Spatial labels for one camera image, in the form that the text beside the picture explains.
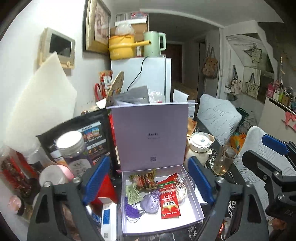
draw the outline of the screw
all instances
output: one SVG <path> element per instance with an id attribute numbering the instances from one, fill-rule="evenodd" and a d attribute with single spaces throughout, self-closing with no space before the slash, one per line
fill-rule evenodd
<path id="1" fill-rule="evenodd" d="M 252 183 L 250 183 L 250 182 L 246 182 L 246 186 L 247 186 L 248 188 L 250 188 L 250 187 L 252 187 L 252 186 L 253 186 L 253 184 L 252 184 Z"/>
<path id="2" fill-rule="evenodd" d="M 283 193 L 279 193 L 279 200 L 282 201 L 285 198 L 285 195 Z"/>
<path id="3" fill-rule="evenodd" d="M 222 177 L 218 177 L 218 178 L 217 178 L 217 182 L 218 182 L 218 183 L 223 183 L 224 181 L 225 181 L 225 179 L 222 178 Z"/>
<path id="4" fill-rule="evenodd" d="M 52 182 L 47 181 L 43 184 L 44 187 L 50 187 L 52 185 Z"/>
<path id="5" fill-rule="evenodd" d="M 278 177 L 278 176 L 279 176 L 279 172 L 278 172 L 278 171 L 274 171 L 274 175 L 275 175 L 276 177 Z"/>
<path id="6" fill-rule="evenodd" d="M 75 177 L 75 178 L 73 178 L 73 182 L 74 183 L 80 183 L 81 179 L 79 177 Z"/>

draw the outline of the chair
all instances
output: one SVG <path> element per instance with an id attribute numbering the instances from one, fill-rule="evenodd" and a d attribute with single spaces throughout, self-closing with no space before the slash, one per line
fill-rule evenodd
<path id="1" fill-rule="evenodd" d="M 239 170 L 240 174 L 244 178 L 246 182 L 253 183 L 258 196 L 260 198 L 262 207 L 265 209 L 268 206 L 268 194 L 264 189 L 265 182 L 259 179 L 252 171 L 246 168 L 242 163 L 242 156 L 243 154 L 248 151 L 252 150 L 259 154 L 260 156 L 264 157 L 266 160 L 270 161 L 272 164 L 277 166 L 281 169 L 282 174 L 285 176 L 293 176 L 296 175 L 292 165 L 289 163 L 285 156 L 281 156 L 274 150 L 264 146 L 262 143 L 262 137 L 266 133 L 259 128 L 258 126 L 253 126 L 248 131 L 247 137 L 245 139 L 244 145 L 240 150 L 237 158 L 234 160 L 234 164 L 236 165 L 237 169 Z"/>
<path id="2" fill-rule="evenodd" d="M 228 141 L 242 119 L 230 101 L 217 99 L 208 94 L 200 97 L 197 117 L 220 145 L 224 145 L 224 138 Z"/>

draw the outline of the yellow pot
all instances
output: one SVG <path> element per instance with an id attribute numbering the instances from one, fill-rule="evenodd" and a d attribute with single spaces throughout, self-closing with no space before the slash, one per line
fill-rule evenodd
<path id="1" fill-rule="evenodd" d="M 136 42 L 133 35 L 112 36 L 109 39 L 110 59 L 118 60 L 136 56 L 136 47 L 151 44 L 151 41 Z"/>

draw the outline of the ceiling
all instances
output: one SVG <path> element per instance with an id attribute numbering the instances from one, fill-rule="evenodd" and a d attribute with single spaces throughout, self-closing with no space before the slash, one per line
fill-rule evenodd
<path id="1" fill-rule="evenodd" d="M 256 20 L 282 22 L 264 0 L 114 0 L 116 13 L 160 12 L 196 18 L 218 27 Z"/>
<path id="2" fill-rule="evenodd" d="M 149 14 L 149 30 L 165 33 L 167 41 L 185 42 L 212 29 L 218 27 L 193 18 L 161 13 Z"/>

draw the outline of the drinking glass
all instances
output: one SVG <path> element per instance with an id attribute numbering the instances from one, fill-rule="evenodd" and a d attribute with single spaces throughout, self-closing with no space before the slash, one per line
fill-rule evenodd
<path id="1" fill-rule="evenodd" d="M 237 151 L 233 147 L 227 145 L 220 146 L 213 166 L 214 173 L 224 175 L 229 170 L 236 157 Z"/>

